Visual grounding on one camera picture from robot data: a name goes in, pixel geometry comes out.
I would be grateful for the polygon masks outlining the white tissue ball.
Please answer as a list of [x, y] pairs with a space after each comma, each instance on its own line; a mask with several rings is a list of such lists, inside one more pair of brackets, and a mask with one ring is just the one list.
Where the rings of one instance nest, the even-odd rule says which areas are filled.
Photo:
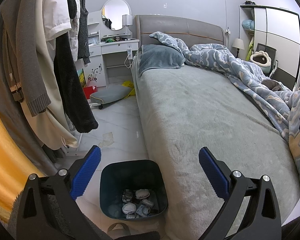
[[140, 190], [136, 190], [135, 192], [135, 198], [139, 200], [148, 198], [149, 196], [150, 196], [150, 191], [148, 189], [140, 189]]

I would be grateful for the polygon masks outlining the blue white paper cup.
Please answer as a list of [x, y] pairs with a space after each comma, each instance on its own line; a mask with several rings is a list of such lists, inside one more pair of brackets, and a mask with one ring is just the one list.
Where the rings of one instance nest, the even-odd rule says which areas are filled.
[[141, 204], [136, 210], [136, 214], [139, 215], [140, 217], [148, 217], [150, 212], [151, 212], [151, 208], [143, 204]]

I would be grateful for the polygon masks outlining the dark teal trash bin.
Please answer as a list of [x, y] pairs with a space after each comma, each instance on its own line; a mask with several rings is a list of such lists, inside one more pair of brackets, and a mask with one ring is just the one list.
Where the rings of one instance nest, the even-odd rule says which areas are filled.
[[[135, 192], [148, 189], [150, 196], [136, 199]], [[136, 214], [141, 205], [151, 208], [148, 217]], [[119, 220], [145, 220], [162, 215], [168, 207], [165, 184], [157, 163], [131, 160], [107, 165], [101, 172], [100, 208], [104, 215]]]

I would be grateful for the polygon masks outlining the orange yellow curtain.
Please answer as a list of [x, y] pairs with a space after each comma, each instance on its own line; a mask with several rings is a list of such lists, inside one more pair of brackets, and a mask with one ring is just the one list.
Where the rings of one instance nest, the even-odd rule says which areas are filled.
[[13, 203], [32, 173], [44, 175], [21, 152], [0, 118], [0, 220], [3, 222], [8, 222]]

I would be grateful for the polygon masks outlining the cream beige coat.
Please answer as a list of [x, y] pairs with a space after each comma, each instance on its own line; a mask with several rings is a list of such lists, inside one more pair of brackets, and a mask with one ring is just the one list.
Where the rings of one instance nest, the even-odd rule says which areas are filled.
[[61, 95], [53, 71], [56, 47], [53, 51], [54, 56], [50, 55], [47, 47], [43, 23], [43, 3], [44, 0], [36, 0], [35, 5], [36, 50], [40, 72], [51, 103], [43, 113], [39, 113], [37, 116], [31, 116], [25, 103], [22, 103], [21, 107], [30, 127], [42, 144], [52, 150], [57, 150], [62, 146], [77, 147], [77, 139], [70, 133], [66, 121]]

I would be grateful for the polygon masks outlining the grey slipper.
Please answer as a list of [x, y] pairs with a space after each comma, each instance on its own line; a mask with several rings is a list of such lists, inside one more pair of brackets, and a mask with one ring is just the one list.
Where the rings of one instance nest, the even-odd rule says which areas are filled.
[[120, 237], [131, 236], [131, 231], [125, 223], [114, 223], [109, 226], [107, 235], [112, 239], [117, 239]]

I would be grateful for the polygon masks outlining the black office chair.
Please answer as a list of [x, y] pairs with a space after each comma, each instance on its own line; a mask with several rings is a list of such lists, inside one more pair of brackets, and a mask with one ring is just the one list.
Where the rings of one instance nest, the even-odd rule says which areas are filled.
[[276, 59], [276, 49], [261, 43], [257, 44], [256, 51], [251, 56], [251, 59], [268, 77], [274, 75], [279, 65]]

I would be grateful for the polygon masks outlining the black fuzzy garment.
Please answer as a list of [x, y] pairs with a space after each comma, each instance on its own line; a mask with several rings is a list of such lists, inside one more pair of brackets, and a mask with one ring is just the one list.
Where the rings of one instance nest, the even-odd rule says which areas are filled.
[[78, 39], [81, 17], [80, 0], [66, 0], [65, 12], [70, 18], [70, 29], [56, 38], [54, 73], [65, 114], [79, 133], [98, 128], [84, 90], [80, 83], [75, 61], [81, 42]]

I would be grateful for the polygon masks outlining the white bedside lamp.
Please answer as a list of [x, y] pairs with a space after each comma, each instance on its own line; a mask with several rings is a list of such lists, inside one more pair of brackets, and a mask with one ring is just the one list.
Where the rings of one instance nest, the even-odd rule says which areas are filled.
[[235, 38], [231, 46], [231, 51], [234, 53], [235, 57], [238, 58], [239, 52], [242, 50], [245, 50], [243, 40], [240, 38]]

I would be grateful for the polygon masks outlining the yellow bag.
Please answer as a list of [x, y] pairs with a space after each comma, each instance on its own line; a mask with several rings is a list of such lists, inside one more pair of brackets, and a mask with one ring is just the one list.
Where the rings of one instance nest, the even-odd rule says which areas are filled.
[[130, 88], [130, 92], [127, 94], [126, 98], [129, 97], [129, 96], [135, 96], [136, 95], [135, 88], [134, 88], [134, 83], [132, 81], [125, 81], [122, 84], [122, 86]]

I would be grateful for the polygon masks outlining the grey upholstered headboard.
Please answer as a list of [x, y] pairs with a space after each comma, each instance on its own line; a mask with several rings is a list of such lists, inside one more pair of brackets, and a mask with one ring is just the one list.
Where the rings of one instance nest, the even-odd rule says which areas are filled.
[[136, 38], [141, 45], [159, 44], [159, 41], [149, 36], [156, 31], [182, 39], [189, 48], [194, 44], [225, 45], [224, 30], [214, 24], [162, 15], [136, 15], [134, 21]]

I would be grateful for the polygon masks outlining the white dressing table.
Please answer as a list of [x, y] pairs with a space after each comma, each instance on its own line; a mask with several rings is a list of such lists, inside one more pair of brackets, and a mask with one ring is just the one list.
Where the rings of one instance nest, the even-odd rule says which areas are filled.
[[125, 41], [103, 42], [103, 38], [126, 37], [126, 31], [110, 30], [102, 21], [102, 12], [90, 12], [88, 15], [90, 63], [82, 59], [76, 62], [76, 68], [83, 72], [87, 86], [106, 88], [112, 84], [132, 81], [130, 65], [133, 55], [139, 49], [139, 40], [130, 38]]

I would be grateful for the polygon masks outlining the white power strip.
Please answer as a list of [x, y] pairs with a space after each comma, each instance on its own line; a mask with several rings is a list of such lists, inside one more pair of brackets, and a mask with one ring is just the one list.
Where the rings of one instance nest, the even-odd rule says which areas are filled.
[[131, 47], [127, 48], [127, 56], [128, 56], [129, 60], [133, 59], [133, 53], [132, 53], [132, 48]]

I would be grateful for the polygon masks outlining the oval vanity mirror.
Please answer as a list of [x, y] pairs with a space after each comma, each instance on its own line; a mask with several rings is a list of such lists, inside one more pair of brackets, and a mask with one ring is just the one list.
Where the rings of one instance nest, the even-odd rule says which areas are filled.
[[102, 10], [104, 25], [110, 30], [121, 30], [133, 25], [133, 16], [125, 0], [108, 0]]

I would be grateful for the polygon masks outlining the white wardrobe with dark frame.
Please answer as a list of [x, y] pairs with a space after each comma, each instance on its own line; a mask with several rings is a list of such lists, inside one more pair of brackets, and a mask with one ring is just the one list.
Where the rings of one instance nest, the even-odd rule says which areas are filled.
[[240, 6], [254, 27], [253, 51], [273, 48], [275, 57], [271, 60], [275, 72], [273, 79], [293, 90], [300, 70], [300, 16], [286, 9], [265, 5], [243, 4]]

